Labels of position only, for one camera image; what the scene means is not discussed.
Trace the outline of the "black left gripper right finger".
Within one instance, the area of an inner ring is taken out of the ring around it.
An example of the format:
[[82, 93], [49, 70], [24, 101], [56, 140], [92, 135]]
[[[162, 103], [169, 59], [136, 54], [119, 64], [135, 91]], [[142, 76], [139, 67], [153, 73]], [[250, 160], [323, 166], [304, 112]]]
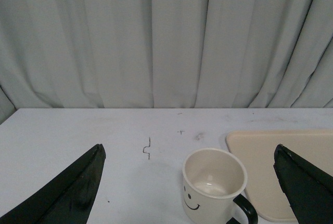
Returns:
[[274, 170], [298, 223], [332, 223], [332, 176], [279, 144]]

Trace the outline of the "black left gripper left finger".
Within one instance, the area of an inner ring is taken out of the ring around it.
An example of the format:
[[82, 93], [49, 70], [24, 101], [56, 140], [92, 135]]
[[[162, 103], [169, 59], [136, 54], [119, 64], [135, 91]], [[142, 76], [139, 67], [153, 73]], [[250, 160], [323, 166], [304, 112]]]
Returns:
[[87, 223], [103, 174], [106, 152], [97, 144], [28, 199], [1, 223]]

